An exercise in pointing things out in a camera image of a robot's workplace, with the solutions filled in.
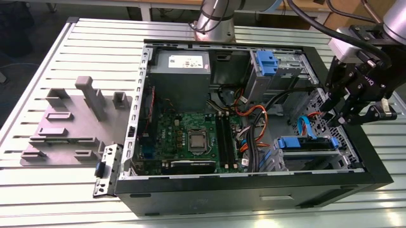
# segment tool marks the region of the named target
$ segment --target expansion slot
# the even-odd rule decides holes
[[[227,164],[229,168],[236,168],[228,115],[224,115],[221,119],[223,119],[223,133],[224,133],[223,137],[225,144]]]
[[[220,167],[228,167],[228,154],[225,151],[225,142],[224,142],[224,131],[223,131],[223,121],[221,116],[215,116],[215,130],[216,130],[216,144],[217,144],[217,153],[220,160]]]

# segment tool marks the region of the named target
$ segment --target metal slotted table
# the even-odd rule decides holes
[[[314,46],[330,66],[330,38],[319,32],[236,27],[235,35],[241,43]],[[136,217],[119,198],[92,198],[93,167],[21,167],[21,151],[48,107],[44,97],[49,88],[64,88],[68,94],[79,95],[76,77],[92,76],[93,88],[100,88],[104,95],[132,91],[145,38],[193,40],[193,33],[185,24],[176,23],[79,19],[65,24],[0,131],[0,226],[406,226],[406,109],[396,95],[390,102],[399,112],[398,119],[363,126],[394,183],[323,208]]]

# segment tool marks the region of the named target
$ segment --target cpu socket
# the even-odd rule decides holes
[[[207,152],[205,129],[188,129],[188,150],[193,155]]]

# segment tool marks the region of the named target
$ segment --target green circuit board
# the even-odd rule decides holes
[[[232,130],[240,127],[240,118],[229,116]],[[243,168],[225,169],[220,167],[219,148],[216,141],[216,125],[213,114],[161,114],[157,120],[156,144],[153,148],[141,147],[151,161],[144,162],[148,175],[159,175],[161,160],[211,160],[216,162],[216,173],[243,172]],[[188,132],[203,132],[207,141],[207,150],[192,153],[189,151]],[[235,158],[237,149],[232,145]]]

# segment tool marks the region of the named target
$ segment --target power supply label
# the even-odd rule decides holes
[[[169,68],[203,68],[203,56],[169,56]]]

